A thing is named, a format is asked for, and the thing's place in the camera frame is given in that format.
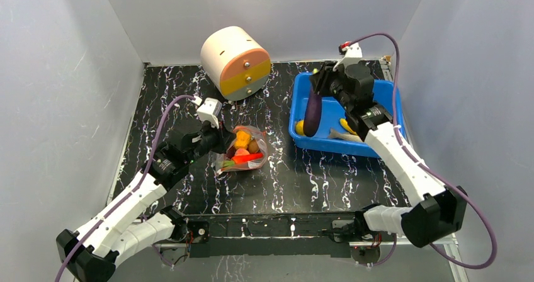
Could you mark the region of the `purple toy eggplant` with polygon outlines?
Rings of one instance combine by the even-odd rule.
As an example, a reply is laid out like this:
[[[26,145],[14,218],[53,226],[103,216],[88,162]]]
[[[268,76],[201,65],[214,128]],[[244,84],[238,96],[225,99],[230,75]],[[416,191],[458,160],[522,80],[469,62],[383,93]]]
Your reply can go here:
[[[321,116],[322,97],[311,89],[304,116],[303,131],[305,136],[313,137],[317,133],[321,122]]]

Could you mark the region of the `orange toy lemon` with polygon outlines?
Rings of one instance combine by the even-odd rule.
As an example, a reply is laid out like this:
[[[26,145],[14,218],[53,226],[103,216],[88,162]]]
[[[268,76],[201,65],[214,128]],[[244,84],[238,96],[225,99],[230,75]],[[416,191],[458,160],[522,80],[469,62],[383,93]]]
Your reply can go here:
[[[248,149],[250,142],[252,141],[252,135],[244,130],[238,130],[236,133],[236,140],[234,142],[234,148]]]

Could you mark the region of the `white toy onion half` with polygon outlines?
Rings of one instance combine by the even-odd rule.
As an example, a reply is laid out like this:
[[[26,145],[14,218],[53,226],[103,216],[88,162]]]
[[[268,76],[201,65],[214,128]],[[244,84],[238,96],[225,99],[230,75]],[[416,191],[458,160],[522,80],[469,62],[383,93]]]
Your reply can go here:
[[[256,140],[250,141],[247,150],[250,154],[257,154],[260,152],[258,142]]]

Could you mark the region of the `clear orange-zip bag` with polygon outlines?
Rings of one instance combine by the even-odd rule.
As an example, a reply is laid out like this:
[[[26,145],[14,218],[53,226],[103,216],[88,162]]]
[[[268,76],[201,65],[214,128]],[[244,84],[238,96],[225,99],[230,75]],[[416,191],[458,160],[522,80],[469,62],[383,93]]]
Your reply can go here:
[[[266,133],[250,125],[238,125],[232,132],[236,137],[229,148],[223,154],[212,154],[216,175],[262,167],[268,158]]]

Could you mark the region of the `orange-red toy peach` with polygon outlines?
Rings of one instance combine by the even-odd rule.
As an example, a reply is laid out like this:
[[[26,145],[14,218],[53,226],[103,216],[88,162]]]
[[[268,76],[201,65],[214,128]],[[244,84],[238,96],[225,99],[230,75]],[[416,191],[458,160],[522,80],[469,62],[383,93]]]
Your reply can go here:
[[[235,157],[240,157],[240,156],[245,156],[245,155],[249,155],[249,154],[250,154],[250,152],[247,149],[241,148],[241,149],[237,149],[236,150],[234,156]]]

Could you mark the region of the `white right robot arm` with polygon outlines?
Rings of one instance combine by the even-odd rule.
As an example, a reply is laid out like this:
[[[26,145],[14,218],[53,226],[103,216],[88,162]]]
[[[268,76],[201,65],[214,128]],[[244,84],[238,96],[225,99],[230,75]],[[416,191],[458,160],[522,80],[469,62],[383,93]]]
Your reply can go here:
[[[379,232],[405,236],[424,247],[460,230],[467,202],[459,188],[432,178],[421,161],[409,157],[408,143],[398,135],[394,116],[373,94],[374,79],[364,64],[337,69],[326,62],[309,77],[311,90],[304,118],[304,133],[316,133],[323,97],[334,98],[345,111],[348,125],[381,158],[409,199],[409,207],[370,205],[355,213],[355,234],[372,240]]]

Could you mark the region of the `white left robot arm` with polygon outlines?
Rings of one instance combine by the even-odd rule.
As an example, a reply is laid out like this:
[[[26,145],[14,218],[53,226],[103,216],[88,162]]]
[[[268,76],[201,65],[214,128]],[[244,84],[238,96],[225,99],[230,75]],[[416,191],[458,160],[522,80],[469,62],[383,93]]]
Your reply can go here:
[[[188,218],[168,206],[142,223],[134,221],[188,173],[190,166],[210,152],[222,154],[235,134],[220,124],[161,142],[134,180],[87,223],[56,238],[62,263],[56,280],[68,270],[78,281],[108,281],[116,268],[161,240],[182,242],[192,233]]]

